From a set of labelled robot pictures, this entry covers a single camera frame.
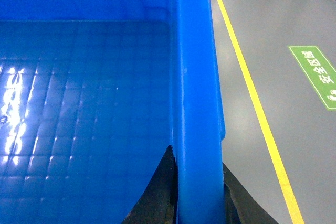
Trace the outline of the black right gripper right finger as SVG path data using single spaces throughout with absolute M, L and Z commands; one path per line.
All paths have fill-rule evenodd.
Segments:
M 277 223 L 223 164 L 226 223 Z

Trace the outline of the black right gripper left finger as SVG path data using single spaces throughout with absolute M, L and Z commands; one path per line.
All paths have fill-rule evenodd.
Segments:
M 169 145 L 140 199 L 123 223 L 177 223 L 178 170 Z

